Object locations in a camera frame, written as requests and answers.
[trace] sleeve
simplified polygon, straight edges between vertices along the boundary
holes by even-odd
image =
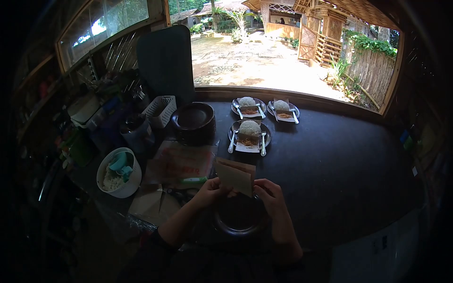
[[[162,273],[176,252],[156,230],[121,270],[117,282],[161,282]]]
[[[303,257],[288,265],[274,265],[274,272],[279,283],[302,282],[304,278]]]

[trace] white rice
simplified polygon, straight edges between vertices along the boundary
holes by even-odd
[[[261,134],[261,127],[255,121],[246,120],[239,126],[239,133],[259,136]]]
[[[289,105],[286,103],[286,101],[283,100],[277,100],[276,102],[274,102],[274,107],[276,110],[289,111]]]
[[[249,96],[245,96],[245,97],[239,99],[238,102],[239,102],[240,107],[256,106],[256,103],[253,100],[253,98],[251,98]]]
[[[124,184],[123,177],[117,176],[106,168],[106,175],[104,176],[104,185],[102,189],[106,192],[112,192]]]

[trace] green vine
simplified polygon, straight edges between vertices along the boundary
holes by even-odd
[[[369,49],[374,53],[382,52],[390,58],[395,58],[396,52],[398,51],[386,41],[373,40],[357,31],[343,29],[343,42],[346,40],[349,41],[349,44],[354,44],[353,47],[360,53],[363,52],[363,50]]]

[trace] paved ground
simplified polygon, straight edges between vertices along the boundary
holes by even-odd
[[[230,36],[192,41],[195,85],[259,86],[349,101],[319,79],[318,71],[297,60],[297,50],[252,34],[259,42],[233,44]]]

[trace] glass window pane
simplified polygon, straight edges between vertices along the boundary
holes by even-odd
[[[65,70],[107,38],[147,18],[146,0],[92,1],[60,38]]]

